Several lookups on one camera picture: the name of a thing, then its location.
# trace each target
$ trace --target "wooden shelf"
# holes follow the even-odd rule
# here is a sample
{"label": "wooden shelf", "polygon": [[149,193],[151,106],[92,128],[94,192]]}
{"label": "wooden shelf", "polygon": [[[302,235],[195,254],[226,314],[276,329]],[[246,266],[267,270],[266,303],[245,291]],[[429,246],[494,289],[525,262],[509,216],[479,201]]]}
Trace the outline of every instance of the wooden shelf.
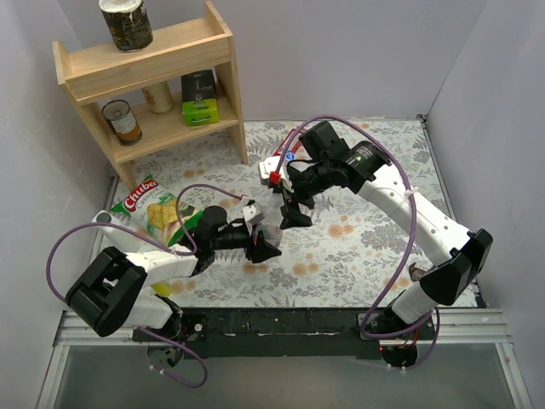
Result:
{"label": "wooden shelf", "polygon": [[[202,19],[154,30],[146,49],[123,53],[108,43],[69,53],[53,41],[53,54],[59,86],[129,189],[137,186],[131,160],[217,130],[227,129],[248,163],[235,42],[210,1]],[[99,100],[212,66],[218,80],[217,124],[186,126],[176,94],[174,107],[166,113],[150,112],[146,104],[132,107],[143,135],[134,146],[124,147],[100,113]]]}
{"label": "wooden shelf", "polygon": [[220,122],[199,126],[187,126],[184,123],[181,115],[181,93],[172,96],[174,106],[165,113],[153,113],[147,104],[133,108],[133,114],[142,129],[142,139],[135,145],[124,147],[114,134],[110,134],[113,156],[119,164],[238,124],[237,115],[221,92],[218,93]]}
{"label": "wooden shelf", "polygon": [[120,52],[113,43],[68,55],[65,81],[79,104],[89,104],[231,59],[228,28],[202,18],[153,31],[145,49]]}

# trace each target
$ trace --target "can lid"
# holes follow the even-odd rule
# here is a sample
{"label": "can lid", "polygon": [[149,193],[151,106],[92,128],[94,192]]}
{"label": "can lid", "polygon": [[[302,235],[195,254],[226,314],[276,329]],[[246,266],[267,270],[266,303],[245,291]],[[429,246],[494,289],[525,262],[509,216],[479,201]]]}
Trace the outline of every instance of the can lid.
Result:
{"label": "can lid", "polygon": [[142,4],[142,0],[100,0],[99,7],[106,13],[130,13]]}
{"label": "can lid", "polygon": [[124,100],[108,102],[102,108],[102,116],[110,121],[121,119],[130,111],[129,103]]}

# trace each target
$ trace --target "green chip bag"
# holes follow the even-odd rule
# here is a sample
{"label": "green chip bag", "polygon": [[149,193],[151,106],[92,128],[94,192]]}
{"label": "green chip bag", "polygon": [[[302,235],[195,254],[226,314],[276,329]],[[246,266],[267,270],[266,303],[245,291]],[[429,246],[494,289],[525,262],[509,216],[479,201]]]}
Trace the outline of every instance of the green chip bag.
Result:
{"label": "green chip bag", "polygon": [[[176,196],[153,180],[146,179],[127,198],[112,207],[144,228],[163,245],[175,245],[184,235],[176,216]],[[181,218],[187,229],[194,228],[203,212],[180,201]]]}

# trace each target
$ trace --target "shelf board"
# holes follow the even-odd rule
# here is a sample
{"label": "shelf board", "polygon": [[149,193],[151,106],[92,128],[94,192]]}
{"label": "shelf board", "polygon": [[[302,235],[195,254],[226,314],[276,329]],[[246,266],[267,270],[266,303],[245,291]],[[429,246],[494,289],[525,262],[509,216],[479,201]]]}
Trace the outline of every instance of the shelf board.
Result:
{"label": "shelf board", "polygon": [[218,88],[218,111],[220,122],[199,126],[187,126],[181,115],[181,93],[173,94],[174,106],[165,113],[153,113],[147,104],[133,107],[132,111],[142,129],[142,139],[131,147],[121,145],[114,134],[110,134],[113,156],[119,164],[141,156],[161,151],[191,139],[199,138],[217,130],[238,124],[238,118],[227,98]]}
{"label": "shelf board", "polygon": [[124,53],[110,42],[70,53],[60,78],[84,105],[228,62],[232,34],[211,3],[206,7],[205,18],[154,30],[143,50]]}

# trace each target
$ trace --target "glass panel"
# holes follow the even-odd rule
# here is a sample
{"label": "glass panel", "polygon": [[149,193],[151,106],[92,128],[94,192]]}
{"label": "glass panel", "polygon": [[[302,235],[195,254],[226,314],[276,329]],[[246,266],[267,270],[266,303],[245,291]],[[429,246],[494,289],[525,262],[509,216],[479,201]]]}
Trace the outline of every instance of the glass panel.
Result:
{"label": "glass panel", "polygon": [[[214,358],[188,389],[149,369],[146,347],[71,347],[56,408],[511,408],[494,345],[438,345],[406,375],[352,357]],[[174,372],[197,381],[194,360]]]}

